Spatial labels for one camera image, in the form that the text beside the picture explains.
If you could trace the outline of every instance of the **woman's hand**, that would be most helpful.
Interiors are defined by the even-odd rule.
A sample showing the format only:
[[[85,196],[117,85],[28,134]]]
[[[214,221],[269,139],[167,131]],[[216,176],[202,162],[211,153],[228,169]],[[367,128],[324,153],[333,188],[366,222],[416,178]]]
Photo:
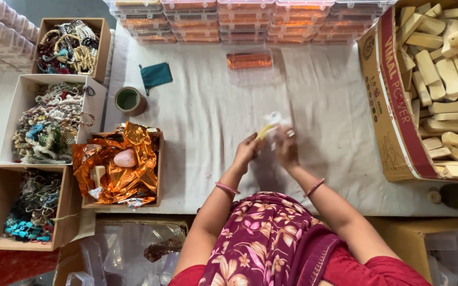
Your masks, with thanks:
[[[280,165],[289,172],[292,168],[300,165],[296,133],[290,126],[279,124],[277,128],[275,153],[280,161]]]
[[[238,149],[236,149],[236,156],[234,157],[234,162],[232,162],[232,167],[241,175],[248,172],[248,164],[258,155],[259,140],[256,140],[257,136],[258,133],[256,132],[247,137],[238,145]]]

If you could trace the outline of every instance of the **floral fabric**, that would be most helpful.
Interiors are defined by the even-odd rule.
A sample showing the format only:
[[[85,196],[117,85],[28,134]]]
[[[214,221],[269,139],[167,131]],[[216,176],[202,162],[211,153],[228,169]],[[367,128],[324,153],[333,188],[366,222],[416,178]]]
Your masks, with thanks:
[[[340,240],[299,202],[281,193],[259,192],[235,206],[215,243],[199,286],[296,285],[295,275],[300,272],[305,272],[309,285],[320,281],[329,260],[325,259],[328,249]],[[310,255],[303,263],[295,262],[300,240],[311,228],[324,231],[326,239],[315,239],[324,246],[312,252],[319,254],[314,260]],[[310,248],[302,245],[301,250]],[[305,271],[306,265],[312,268]]]

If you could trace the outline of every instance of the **woman's arm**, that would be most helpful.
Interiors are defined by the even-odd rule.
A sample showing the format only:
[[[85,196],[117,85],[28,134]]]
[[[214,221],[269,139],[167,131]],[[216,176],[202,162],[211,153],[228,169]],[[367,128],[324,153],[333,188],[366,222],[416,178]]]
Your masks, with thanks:
[[[248,163],[257,154],[256,137],[257,133],[254,133],[238,145],[232,166],[219,180],[221,184],[238,189],[241,177],[248,171]],[[208,262],[213,246],[227,222],[234,196],[219,187],[213,189],[188,232],[173,276],[190,266]]]
[[[320,179],[300,166],[294,131],[280,126],[278,135],[276,153],[280,163],[307,193]],[[331,229],[347,242],[350,252],[359,263],[364,264],[377,256],[400,259],[373,226],[326,184],[321,184],[309,199]]]

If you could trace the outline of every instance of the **stacked plastic boxes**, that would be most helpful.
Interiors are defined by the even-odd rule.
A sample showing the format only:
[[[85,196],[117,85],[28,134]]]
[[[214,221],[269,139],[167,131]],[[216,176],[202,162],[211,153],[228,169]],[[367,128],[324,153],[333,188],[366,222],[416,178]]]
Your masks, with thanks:
[[[216,0],[162,0],[164,14],[180,44],[218,44]]]
[[[268,44],[308,44],[322,26],[335,0],[276,0]]]
[[[109,12],[140,44],[176,43],[159,0],[104,0]]]
[[[336,0],[312,43],[352,44],[395,2],[396,0]]]
[[[19,15],[3,0],[0,0],[0,22],[11,29],[15,29],[18,34],[30,42],[34,44],[37,42],[39,33],[35,24],[29,22],[25,16]]]
[[[222,43],[264,44],[274,7],[274,0],[218,0]]]

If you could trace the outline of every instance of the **pink bangle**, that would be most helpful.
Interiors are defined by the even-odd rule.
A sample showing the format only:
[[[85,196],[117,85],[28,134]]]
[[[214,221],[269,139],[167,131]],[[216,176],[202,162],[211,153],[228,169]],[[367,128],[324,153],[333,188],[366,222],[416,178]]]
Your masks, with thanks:
[[[307,198],[308,196],[310,196],[310,194],[312,194],[315,189],[319,188],[319,186],[321,186],[321,184],[324,182],[326,178],[323,178],[323,179],[320,179],[319,182],[317,182],[311,189],[308,193],[304,194],[303,197],[304,198]]]
[[[219,182],[216,182],[215,185],[219,188],[221,188],[222,190],[224,191],[228,191],[228,192],[232,192],[233,194],[240,194],[240,192],[238,192],[238,190],[235,190],[233,188],[230,188],[224,184],[220,184]]]

